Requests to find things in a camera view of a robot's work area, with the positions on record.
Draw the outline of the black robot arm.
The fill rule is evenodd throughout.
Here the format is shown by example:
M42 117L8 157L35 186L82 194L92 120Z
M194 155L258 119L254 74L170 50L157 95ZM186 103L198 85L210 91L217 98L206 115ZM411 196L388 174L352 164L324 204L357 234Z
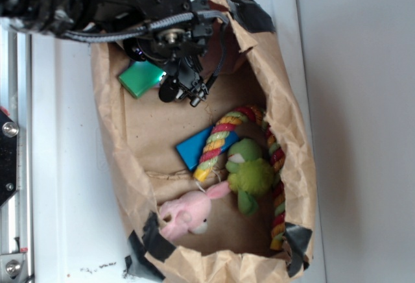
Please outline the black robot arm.
M217 72L201 76L220 12L208 0L1 0L1 16L19 32L84 43L119 43L129 58L165 72L162 101L206 99Z

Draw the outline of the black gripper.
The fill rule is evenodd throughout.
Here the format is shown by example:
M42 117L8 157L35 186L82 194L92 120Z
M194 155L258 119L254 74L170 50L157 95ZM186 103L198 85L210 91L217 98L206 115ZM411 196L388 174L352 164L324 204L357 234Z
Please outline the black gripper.
M190 99L196 107L209 88L196 67L213 34L214 11L208 0L91 0L89 43L121 41L129 55L142 50L166 63L159 98L164 103Z

